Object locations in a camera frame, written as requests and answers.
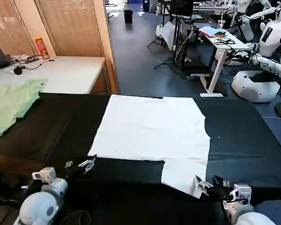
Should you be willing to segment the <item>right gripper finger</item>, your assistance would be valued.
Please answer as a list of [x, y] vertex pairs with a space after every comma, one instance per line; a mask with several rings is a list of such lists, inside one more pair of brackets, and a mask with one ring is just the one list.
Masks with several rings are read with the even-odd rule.
[[213, 190], [214, 186], [213, 184], [210, 184], [204, 180], [202, 180], [199, 176], [195, 175], [196, 179], [196, 186], [197, 189], [199, 189], [201, 192], [203, 192], [206, 195], [209, 195]]
[[222, 178], [221, 176], [214, 175], [212, 177], [213, 185], [220, 187], [230, 187], [230, 182]]

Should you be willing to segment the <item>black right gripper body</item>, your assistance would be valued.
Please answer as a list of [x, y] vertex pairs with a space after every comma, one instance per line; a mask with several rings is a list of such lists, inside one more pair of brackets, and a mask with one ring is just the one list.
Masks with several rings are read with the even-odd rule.
[[227, 186], [227, 185], [225, 186], [219, 183], [206, 188], [207, 195], [210, 196], [211, 199], [217, 202], [231, 201], [232, 200], [232, 196], [230, 195], [231, 191], [232, 191], [231, 186]]

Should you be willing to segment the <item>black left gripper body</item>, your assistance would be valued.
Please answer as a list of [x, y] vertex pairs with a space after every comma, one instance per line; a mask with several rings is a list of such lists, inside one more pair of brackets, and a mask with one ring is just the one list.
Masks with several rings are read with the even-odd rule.
[[68, 167], [65, 170], [65, 180], [68, 184], [82, 182], [84, 179], [85, 168], [83, 167]]

